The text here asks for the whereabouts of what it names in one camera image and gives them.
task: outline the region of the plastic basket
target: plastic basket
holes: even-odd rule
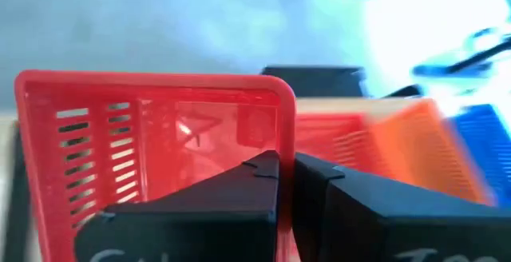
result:
[[[393,177],[478,203],[489,203],[483,183],[455,144],[433,101],[424,100],[373,127]]]
[[[299,114],[295,148],[359,171],[389,176],[362,114]]]
[[[77,230],[107,204],[162,197],[265,149],[291,188],[295,99],[277,78],[30,70],[15,87],[46,262],[74,261]]]
[[[498,205],[511,206],[511,140],[491,105],[475,105],[451,119]]]

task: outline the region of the floor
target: floor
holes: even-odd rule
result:
[[[504,0],[0,0],[0,203],[21,69],[256,74],[274,64],[353,65],[379,97],[507,9]]]

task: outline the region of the blue object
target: blue object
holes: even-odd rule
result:
[[[511,139],[493,107],[470,106],[452,121],[498,205],[511,207]]]

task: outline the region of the plastic crate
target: plastic crate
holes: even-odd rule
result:
[[[295,99],[265,76],[29,70],[16,98],[45,262],[74,261],[73,238],[108,204],[153,200],[279,152],[277,260],[288,259]]]
[[[511,206],[511,139],[491,105],[475,105],[451,118],[497,204]]]
[[[299,114],[296,151],[359,171],[389,176],[362,114]]]
[[[456,146],[433,101],[420,101],[374,124],[373,130],[380,153],[396,180],[489,203],[483,181]]]

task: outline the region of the orange plastic basket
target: orange plastic basket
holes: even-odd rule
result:
[[[470,161],[458,150],[433,101],[420,101],[376,123],[373,130],[380,153],[395,179],[489,203],[483,184],[473,173]]]
[[[299,114],[296,151],[359,171],[389,176],[362,114]]]
[[[46,262],[74,261],[77,230],[107,204],[162,197],[265,149],[291,188],[295,99],[277,78],[30,70],[15,87]]]

